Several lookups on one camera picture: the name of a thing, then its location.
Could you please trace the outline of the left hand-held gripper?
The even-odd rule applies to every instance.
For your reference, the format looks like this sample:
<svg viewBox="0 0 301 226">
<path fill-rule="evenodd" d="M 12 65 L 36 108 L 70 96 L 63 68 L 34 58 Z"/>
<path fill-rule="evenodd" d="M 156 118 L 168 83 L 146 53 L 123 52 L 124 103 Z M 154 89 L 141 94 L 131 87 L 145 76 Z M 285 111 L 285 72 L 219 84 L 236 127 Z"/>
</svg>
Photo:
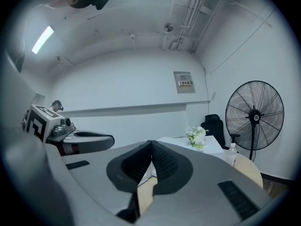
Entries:
<svg viewBox="0 0 301 226">
<path fill-rule="evenodd" d="M 115 144 L 112 135 L 92 131 L 75 131 L 71 120 L 41 105 L 32 104 L 26 119 L 25 132 L 43 143 L 59 143 L 61 155 L 94 153 Z"/>
</svg>

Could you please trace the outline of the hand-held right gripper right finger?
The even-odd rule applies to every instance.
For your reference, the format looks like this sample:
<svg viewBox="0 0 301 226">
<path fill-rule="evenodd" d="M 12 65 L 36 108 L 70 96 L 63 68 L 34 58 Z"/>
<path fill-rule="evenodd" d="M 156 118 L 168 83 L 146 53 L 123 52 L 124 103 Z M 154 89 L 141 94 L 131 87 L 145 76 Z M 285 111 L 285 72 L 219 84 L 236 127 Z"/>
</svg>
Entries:
<svg viewBox="0 0 301 226">
<path fill-rule="evenodd" d="M 271 202 L 271 198 L 258 184 L 224 160 L 165 142 L 163 145 L 190 160 L 193 166 L 192 177 L 174 194 L 155 195 L 151 205 L 137 220 L 137 225 L 234 226 L 240 224 L 241 217 L 218 185 L 224 181 L 232 181 L 258 210 Z"/>
</svg>

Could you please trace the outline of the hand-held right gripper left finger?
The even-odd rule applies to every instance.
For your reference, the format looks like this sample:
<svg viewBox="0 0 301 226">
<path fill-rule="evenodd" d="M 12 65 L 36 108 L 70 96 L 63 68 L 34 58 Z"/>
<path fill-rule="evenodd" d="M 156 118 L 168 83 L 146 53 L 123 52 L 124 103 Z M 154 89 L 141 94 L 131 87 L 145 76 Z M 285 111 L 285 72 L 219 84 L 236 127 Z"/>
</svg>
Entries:
<svg viewBox="0 0 301 226">
<path fill-rule="evenodd" d="M 93 200 L 130 223 L 141 215 L 138 186 L 151 176 L 151 160 L 151 141 L 63 157 L 71 175 Z"/>
</svg>

